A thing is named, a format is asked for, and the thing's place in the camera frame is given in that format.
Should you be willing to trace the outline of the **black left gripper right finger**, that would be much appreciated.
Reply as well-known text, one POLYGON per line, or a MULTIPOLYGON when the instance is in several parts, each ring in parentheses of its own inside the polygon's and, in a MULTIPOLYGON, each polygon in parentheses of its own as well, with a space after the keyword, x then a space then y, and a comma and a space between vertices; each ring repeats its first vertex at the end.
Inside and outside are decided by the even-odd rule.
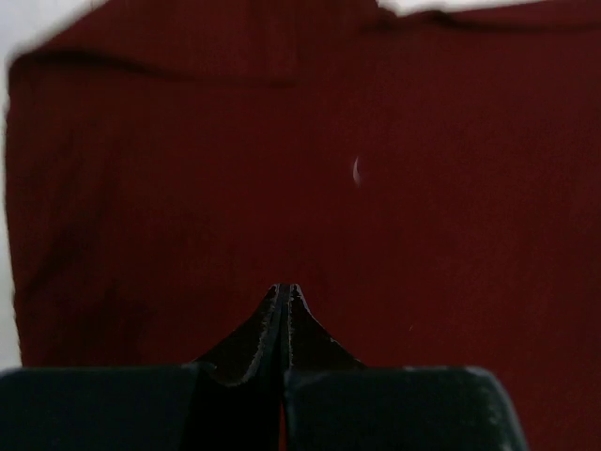
POLYGON ((368 368, 280 287, 289 450, 526 450, 499 380, 478 366, 368 368))

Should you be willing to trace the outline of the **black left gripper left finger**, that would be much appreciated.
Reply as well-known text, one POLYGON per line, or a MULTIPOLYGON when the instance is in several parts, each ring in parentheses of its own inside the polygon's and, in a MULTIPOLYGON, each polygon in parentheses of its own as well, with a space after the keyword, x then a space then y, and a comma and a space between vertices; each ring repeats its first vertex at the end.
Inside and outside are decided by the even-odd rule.
POLYGON ((277 449, 283 297, 190 363, 2 372, 2 449, 277 449))

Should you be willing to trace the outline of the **dark red t shirt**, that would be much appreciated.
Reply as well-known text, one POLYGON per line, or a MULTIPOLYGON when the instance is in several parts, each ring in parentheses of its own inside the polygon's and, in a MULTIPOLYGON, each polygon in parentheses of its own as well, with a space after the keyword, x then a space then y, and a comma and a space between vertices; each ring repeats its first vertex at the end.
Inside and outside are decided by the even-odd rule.
POLYGON ((600 5, 110 1, 8 72, 27 366, 190 361, 275 283, 600 446, 600 5))

